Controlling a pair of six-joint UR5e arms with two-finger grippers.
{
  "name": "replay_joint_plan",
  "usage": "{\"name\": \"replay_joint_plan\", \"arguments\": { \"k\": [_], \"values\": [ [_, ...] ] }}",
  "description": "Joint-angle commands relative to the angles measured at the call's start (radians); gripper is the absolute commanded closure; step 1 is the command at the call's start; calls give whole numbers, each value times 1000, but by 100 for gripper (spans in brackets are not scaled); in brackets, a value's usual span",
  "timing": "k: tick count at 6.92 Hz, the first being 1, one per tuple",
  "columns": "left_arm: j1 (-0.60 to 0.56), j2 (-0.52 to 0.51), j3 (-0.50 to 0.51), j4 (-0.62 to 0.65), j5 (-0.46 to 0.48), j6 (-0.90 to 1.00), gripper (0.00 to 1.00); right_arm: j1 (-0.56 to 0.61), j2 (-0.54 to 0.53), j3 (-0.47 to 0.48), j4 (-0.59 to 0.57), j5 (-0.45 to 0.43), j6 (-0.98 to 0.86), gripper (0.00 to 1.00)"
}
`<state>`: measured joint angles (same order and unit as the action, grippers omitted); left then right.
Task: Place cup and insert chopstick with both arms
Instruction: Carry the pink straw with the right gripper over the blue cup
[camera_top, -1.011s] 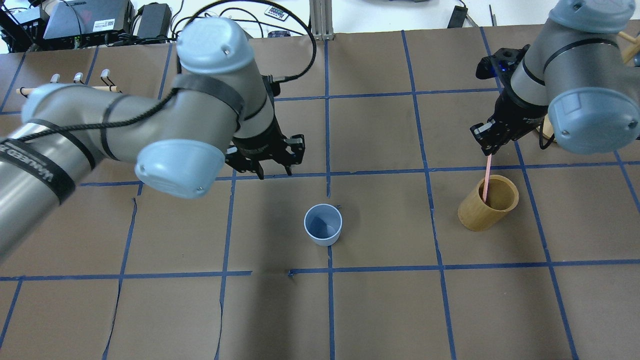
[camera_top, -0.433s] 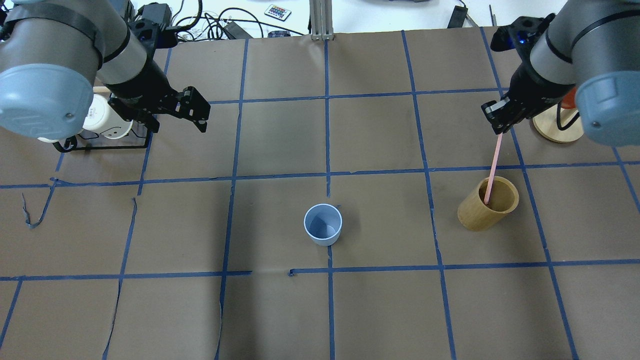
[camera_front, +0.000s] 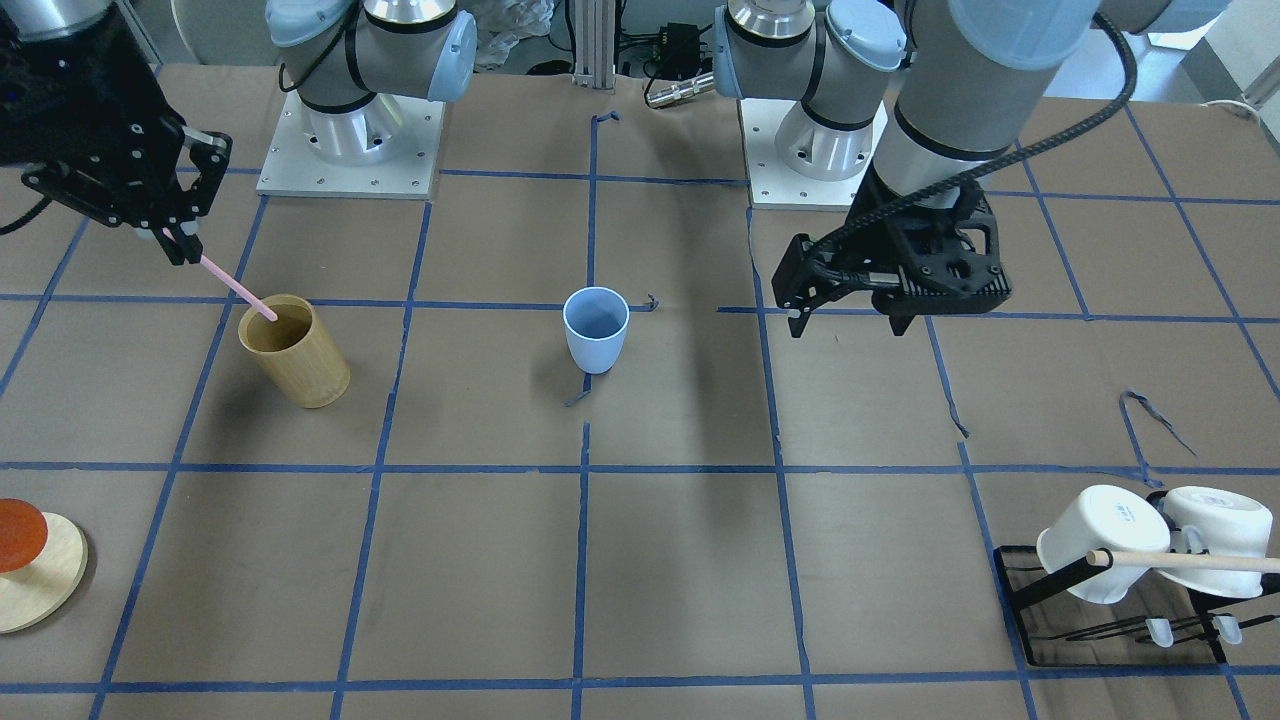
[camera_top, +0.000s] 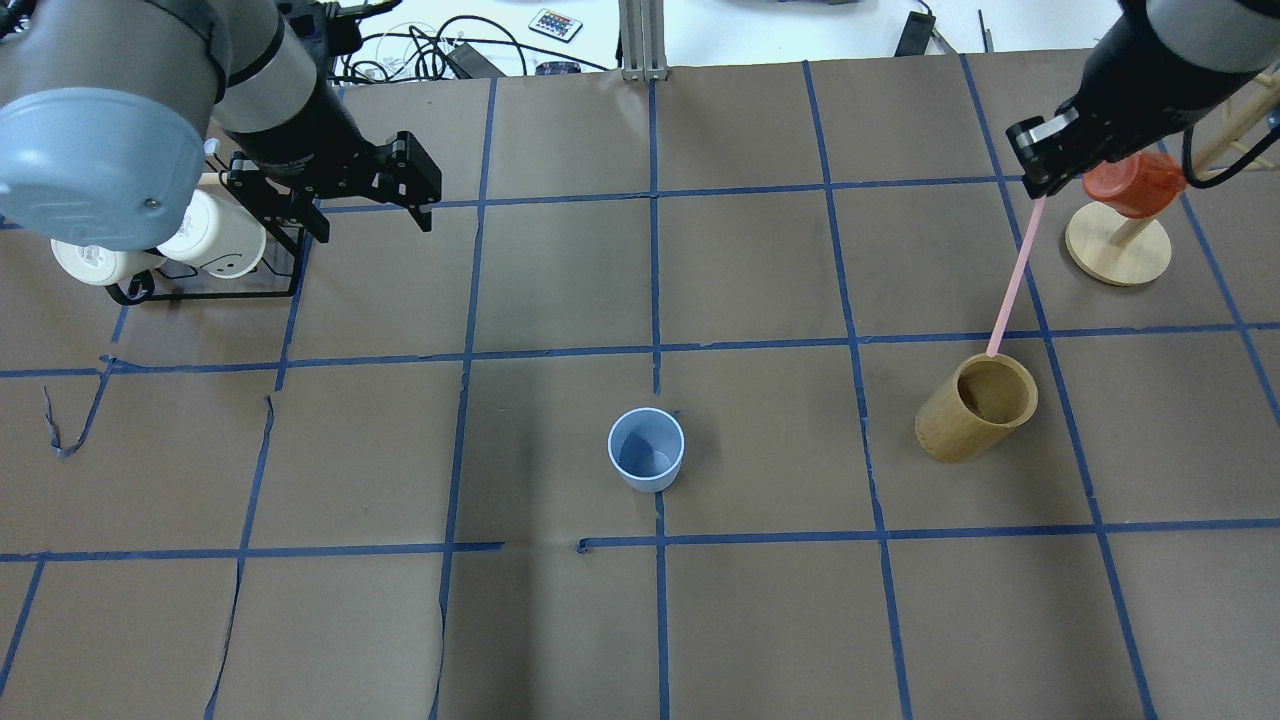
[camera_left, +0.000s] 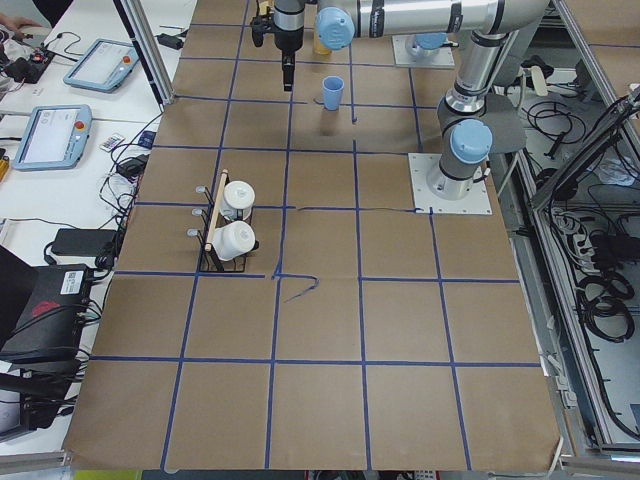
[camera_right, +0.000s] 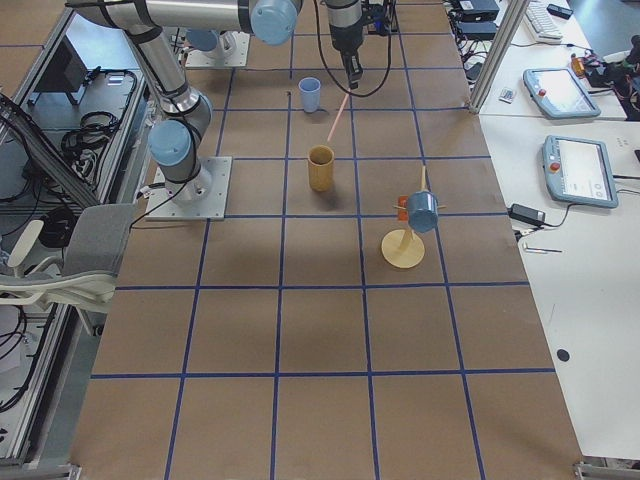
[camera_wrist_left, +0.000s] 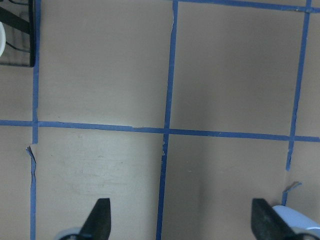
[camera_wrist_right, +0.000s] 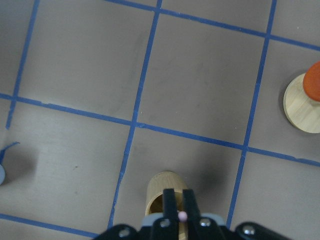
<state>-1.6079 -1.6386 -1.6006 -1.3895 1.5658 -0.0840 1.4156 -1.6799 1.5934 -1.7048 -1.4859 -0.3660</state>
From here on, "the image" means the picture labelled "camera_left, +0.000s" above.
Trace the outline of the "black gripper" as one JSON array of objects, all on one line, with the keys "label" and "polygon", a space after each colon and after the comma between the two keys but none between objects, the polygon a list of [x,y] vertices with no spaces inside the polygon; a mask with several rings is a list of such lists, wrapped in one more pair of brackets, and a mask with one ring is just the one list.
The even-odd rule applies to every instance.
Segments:
[{"label": "black gripper", "polygon": [[283,53],[281,59],[283,89],[292,91],[295,79],[295,53],[302,48],[303,29],[290,31],[275,27],[273,33],[275,45]]}]

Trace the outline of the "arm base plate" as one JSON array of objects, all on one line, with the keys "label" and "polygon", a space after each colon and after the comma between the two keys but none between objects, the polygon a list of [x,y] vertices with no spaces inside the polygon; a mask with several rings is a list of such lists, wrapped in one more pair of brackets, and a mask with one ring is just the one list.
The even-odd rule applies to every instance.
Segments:
[{"label": "arm base plate", "polygon": [[452,48],[456,43],[444,32],[395,35],[392,45],[398,67],[448,70],[455,67]]},{"label": "arm base plate", "polygon": [[409,153],[414,209],[423,214],[491,215],[485,177],[477,168],[466,180],[453,180],[440,169],[440,154]]}]

